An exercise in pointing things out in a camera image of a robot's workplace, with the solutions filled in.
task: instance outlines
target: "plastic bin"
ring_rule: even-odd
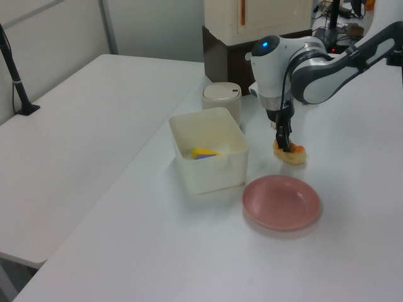
[[[206,193],[245,181],[249,144],[227,109],[173,116],[169,125],[179,170],[190,192]],[[207,148],[221,155],[195,160],[193,148]]]

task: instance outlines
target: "cabinet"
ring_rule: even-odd
[[[204,0],[203,55],[212,82],[233,82],[249,94],[254,82],[245,60],[257,40],[268,35],[312,35],[313,0]]]
[[[204,0],[205,27],[231,46],[308,30],[313,0]]]

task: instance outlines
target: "lid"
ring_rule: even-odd
[[[241,88],[235,83],[213,83],[203,90],[206,99],[235,99],[241,93]]]

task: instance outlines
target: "wall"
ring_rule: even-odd
[[[110,51],[98,0],[13,2],[19,5],[24,1],[30,3],[31,13],[10,6],[8,0],[0,0],[4,2],[0,4],[0,23],[28,98],[34,102],[97,56]],[[41,10],[38,3],[46,9]],[[11,77],[0,55],[0,125],[13,116],[11,88]],[[18,109],[17,94],[15,103]]]
[[[203,0],[104,0],[103,3],[111,37],[120,55],[203,61]]]

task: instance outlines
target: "pink plate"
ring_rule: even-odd
[[[242,203],[260,225],[281,231],[303,228],[321,212],[321,202],[312,187],[282,175],[255,179],[246,186]]]

